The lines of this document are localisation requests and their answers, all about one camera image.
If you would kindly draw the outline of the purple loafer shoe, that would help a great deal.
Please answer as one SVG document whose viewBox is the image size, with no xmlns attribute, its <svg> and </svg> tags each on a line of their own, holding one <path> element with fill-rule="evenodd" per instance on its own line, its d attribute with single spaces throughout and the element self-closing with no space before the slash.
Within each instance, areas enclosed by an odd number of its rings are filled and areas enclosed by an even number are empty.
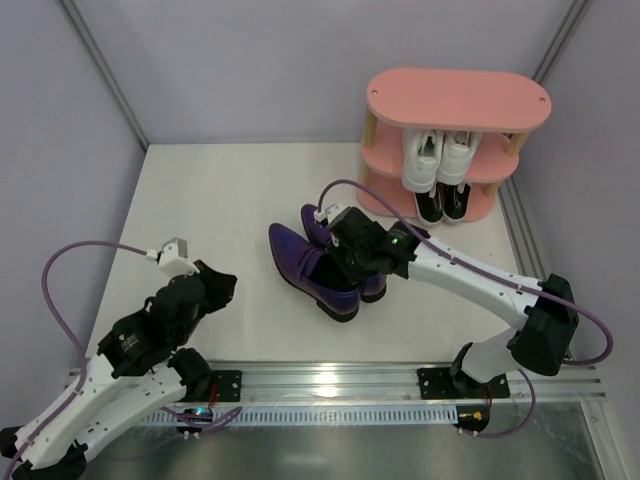
<svg viewBox="0 0 640 480">
<path fill-rule="evenodd" d="M 365 275 L 359 267 L 347 264 L 341 250 L 333 245 L 329 230 L 315 219 L 317 207 L 305 204 L 301 207 L 301 221 L 308 241 L 325 252 L 316 265 L 312 279 L 323 286 L 349 291 L 357 288 L 365 303 L 381 300 L 387 292 L 387 277 L 383 274 Z"/>
<path fill-rule="evenodd" d="M 282 278 L 313 298 L 337 322 L 351 321 L 360 307 L 360 293 L 350 285 L 333 258 L 280 223 L 268 228 L 272 258 Z"/>
</svg>

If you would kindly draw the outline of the black canvas sneaker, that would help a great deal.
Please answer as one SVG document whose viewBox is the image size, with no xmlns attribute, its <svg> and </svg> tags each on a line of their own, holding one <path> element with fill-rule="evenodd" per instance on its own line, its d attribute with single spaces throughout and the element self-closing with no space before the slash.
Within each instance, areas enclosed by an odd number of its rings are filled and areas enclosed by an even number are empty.
<svg viewBox="0 0 640 480">
<path fill-rule="evenodd" d="M 459 222 L 465 217 L 470 193 L 471 185 L 467 183 L 443 187 L 443 215 L 447 221 Z"/>
<path fill-rule="evenodd" d="M 427 226 L 439 223 L 443 218 L 443 200 L 438 184 L 425 193 L 415 193 L 414 200 L 418 220 Z"/>
</svg>

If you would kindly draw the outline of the white sneaker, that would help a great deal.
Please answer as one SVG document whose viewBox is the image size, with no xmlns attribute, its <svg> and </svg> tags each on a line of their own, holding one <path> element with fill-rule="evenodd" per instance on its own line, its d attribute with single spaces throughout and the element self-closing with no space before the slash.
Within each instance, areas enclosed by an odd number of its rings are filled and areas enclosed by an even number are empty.
<svg viewBox="0 0 640 480">
<path fill-rule="evenodd" d="M 483 134 L 473 131 L 445 131 L 442 155 L 436 180 L 445 185 L 459 185 L 465 180 Z"/>
<path fill-rule="evenodd" d="M 402 183 L 414 193 L 428 192 L 436 180 L 444 134 L 439 130 L 404 129 Z"/>
</svg>

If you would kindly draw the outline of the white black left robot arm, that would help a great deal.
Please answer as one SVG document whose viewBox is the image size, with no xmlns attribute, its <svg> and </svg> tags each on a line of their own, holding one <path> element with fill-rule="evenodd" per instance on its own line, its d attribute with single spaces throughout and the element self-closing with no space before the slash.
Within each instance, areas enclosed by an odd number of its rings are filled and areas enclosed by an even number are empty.
<svg viewBox="0 0 640 480">
<path fill-rule="evenodd" d="M 8 479 L 78 479 L 139 420 L 208 397 L 213 372 L 187 347 L 200 321 L 233 299 L 236 276 L 196 261 L 116 321 L 79 377 L 30 423 L 1 432 Z"/>
</svg>

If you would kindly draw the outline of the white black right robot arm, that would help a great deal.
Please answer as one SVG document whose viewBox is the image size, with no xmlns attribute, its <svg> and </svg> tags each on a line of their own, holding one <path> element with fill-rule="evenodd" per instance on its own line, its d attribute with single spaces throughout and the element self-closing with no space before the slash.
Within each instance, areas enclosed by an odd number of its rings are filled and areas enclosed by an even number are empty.
<svg viewBox="0 0 640 480">
<path fill-rule="evenodd" d="M 357 283 L 373 274 L 435 285 L 499 317 L 507 329 L 469 342 L 449 369 L 454 389 L 471 398 L 500 375 L 524 368 L 558 374 L 579 320 L 567 280 L 510 274 L 464 255 L 405 220 L 384 228 L 360 209 L 334 204 L 314 213 L 330 235 L 329 253 Z"/>
</svg>

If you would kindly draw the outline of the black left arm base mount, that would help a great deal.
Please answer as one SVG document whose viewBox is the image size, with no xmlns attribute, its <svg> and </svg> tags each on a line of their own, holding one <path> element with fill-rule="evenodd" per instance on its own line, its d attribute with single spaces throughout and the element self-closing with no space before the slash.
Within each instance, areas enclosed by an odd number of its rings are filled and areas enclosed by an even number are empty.
<svg viewBox="0 0 640 480">
<path fill-rule="evenodd" d="M 214 370 L 211 376 L 210 403 L 237 403 L 241 400 L 243 373 L 241 370 Z"/>
</svg>

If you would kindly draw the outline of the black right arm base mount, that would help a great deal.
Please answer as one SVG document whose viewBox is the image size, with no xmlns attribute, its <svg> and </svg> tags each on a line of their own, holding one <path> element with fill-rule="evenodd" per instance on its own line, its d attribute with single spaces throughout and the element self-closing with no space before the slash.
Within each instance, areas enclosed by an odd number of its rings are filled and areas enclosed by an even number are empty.
<svg viewBox="0 0 640 480">
<path fill-rule="evenodd" d="M 454 380 L 449 370 L 449 367 L 422 367 L 416 370 L 422 400 L 488 400 L 511 396 L 505 374 L 494 377 L 486 384 L 469 386 Z"/>
</svg>

